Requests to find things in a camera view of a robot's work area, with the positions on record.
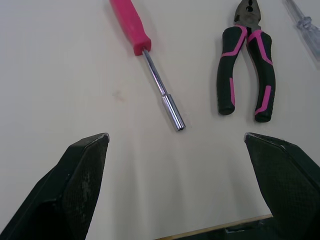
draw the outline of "metal screwdriver shaft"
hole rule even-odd
[[[149,70],[161,93],[163,106],[176,131],[186,127],[172,96],[167,92],[159,73],[152,61],[149,51],[151,50],[151,39],[146,35],[141,19],[131,0],[110,0],[114,13],[127,38],[133,45],[136,56],[143,55]]]
[[[180,131],[186,127],[181,115],[177,109],[177,106],[172,98],[172,96],[167,92],[159,73],[152,61],[149,52],[146,49],[143,49],[142,54],[144,56],[145,61],[148,64],[149,70],[153,76],[153,79],[161,93],[162,97],[162,104],[170,117],[170,120],[175,128],[176,131]]]

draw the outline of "white table surface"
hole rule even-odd
[[[1,231],[70,144],[101,132],[111,141],[87,240],[151,240],[269,214],[245,132],[295,143],[320,164],[320,71],[281,0],[258,1],[277,80],[263,124],[253,121],[258,81],[245,47],[235,112],[217,111],[222,33],[240,0],[132,1],[183,132],[107,0],[0,2]],[[320,25],[320,1],[296,1]]]

